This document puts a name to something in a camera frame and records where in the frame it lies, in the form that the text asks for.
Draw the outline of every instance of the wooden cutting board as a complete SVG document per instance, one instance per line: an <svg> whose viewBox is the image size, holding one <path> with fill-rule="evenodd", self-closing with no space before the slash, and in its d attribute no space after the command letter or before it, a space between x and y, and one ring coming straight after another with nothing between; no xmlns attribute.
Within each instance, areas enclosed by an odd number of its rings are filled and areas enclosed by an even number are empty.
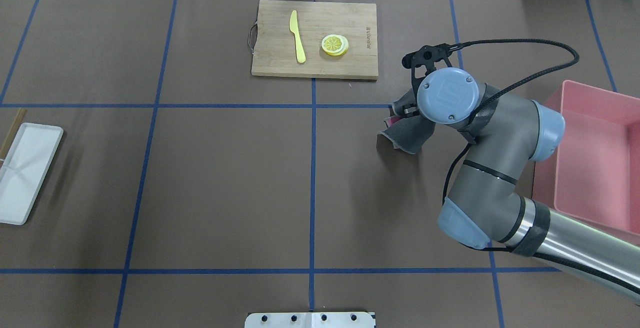
<svg viewBox="0 0 640 328"><path fill-rule="evenodd" d="M306 62L296 60L289 30L291 11L297 23ZM375 3L260 0L258 35L251 73L255 76L378 79L378 18ZM341 34L349 40L345 55L327 55L323 37Z"/></svg>

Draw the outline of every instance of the black band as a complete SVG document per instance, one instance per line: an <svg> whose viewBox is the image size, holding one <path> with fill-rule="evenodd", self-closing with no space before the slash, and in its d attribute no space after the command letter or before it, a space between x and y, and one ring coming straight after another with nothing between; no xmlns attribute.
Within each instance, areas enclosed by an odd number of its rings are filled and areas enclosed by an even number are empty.
<svg viewBox="0 0 640 328"><path fill-rule="evenodd" d="M482 100L480 100L480 104L488 100L491 96L498 93L499 91L499 89L493 87L492 85L486 85ZM494 112L498 107L498 101L499 100L491 101L488 105L484 106L477 114L475 114L476 116L473 117L473 121L471 121L471 123L464 126L463 128L460 128L460 130L457 130L458 132L460 132L462 137L466 139L467 142L469 142L470 144L477 143L476 137L480 134L480 131L482 131L482 129L487 126L487 124L489 124L491 117L493 117Z"/></svg>
<svg viewBox="0 0 640 328"><path fill-rule="evenodd" d="M516 180L514 177L507 176L507 175L505 175L505 173L498 172L498 171L496 171L496 170L494 170L492 168L489 168L487 166L483 166L480 163L473 162L473 161L470 161L470 160L464 160L464 162L462 162L462 164L467 165L469 167L473 167L475 169L479 169L480 171L483 171L485 173L489 173L489 175L492 175L494 177L498 177L501 180L505 180L506 182L509 182L512 185L515 185L516 183L518 183L518 180Z"/></svg>
<svg viewBox="0 0 640 328"><path fill-rule="evenodd" d="M516 223L513 225L509 233L507 233L507 235L503 239L499 240L498 242L505 243L508 240L512 239L514 234L518 232L518 228L520 228L520 225L522 223L522 217L524 217L525 208L526 208L526 202L524 201L524 198L520 196L520 212L518 214L518 219L516 219Z"/></svg>
<svg viewBox="0 0 640 328"><path fill-rule="evenodd" d="M549 225L551 224L551 212L549 207L542 203L535 202L535 218L533 219L533 226L528 229L526 235L522 239L522 242L518 244L513 251L516 255L524 257L532 257L538 251L538 248L545 241L547 233L549 232Z"/></svg>

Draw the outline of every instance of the blue joint cap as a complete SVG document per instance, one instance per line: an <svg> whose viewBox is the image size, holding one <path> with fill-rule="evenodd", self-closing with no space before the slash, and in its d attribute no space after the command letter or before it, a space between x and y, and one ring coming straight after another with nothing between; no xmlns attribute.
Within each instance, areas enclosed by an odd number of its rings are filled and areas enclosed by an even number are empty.
<svg viewBox="0 0 640 328"><path fill-rule="evenodd" d="M430 73L422 80L416 98L423 116L444 125L469 117L478 99L480 89L476 80L456 67L436 69Z"/></svg>
<svg viewBox="0 0 640 328"><path fill-rule="evenodd" d="M475 249L487 248L491 242L489 236L449 198L444 200L438 227L449 237Z"/></svg>
<svg viewBox="0 0 640 328"><path fill-rule="evenodd" d="M537 145L530 160L542 161L554 154L565 135L565 118L554 110L533 101L537 108Z"/></svg>

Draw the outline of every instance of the pink plastic container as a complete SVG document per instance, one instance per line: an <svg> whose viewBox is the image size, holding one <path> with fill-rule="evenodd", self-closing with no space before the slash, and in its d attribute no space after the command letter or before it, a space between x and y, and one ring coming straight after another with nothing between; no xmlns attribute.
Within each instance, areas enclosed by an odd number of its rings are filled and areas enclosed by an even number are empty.
<svg viewBox="0 0 640 328"><path fill-rule="evenodd" d="M566 131L535 163L533 199L640 245L640 99L567 80L544 105Z"/></svg>

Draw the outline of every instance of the lemon slice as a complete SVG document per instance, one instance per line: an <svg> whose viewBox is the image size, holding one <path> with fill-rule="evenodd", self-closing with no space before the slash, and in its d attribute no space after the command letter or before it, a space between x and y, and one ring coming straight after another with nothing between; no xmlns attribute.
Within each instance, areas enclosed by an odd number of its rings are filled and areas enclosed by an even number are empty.
<svg viewBox="0 0 640 328"><path fill-rule="evenodd" d="M330 34L322 39L322 50L332 56L344 55L349 49L347 37Z"/></svg>

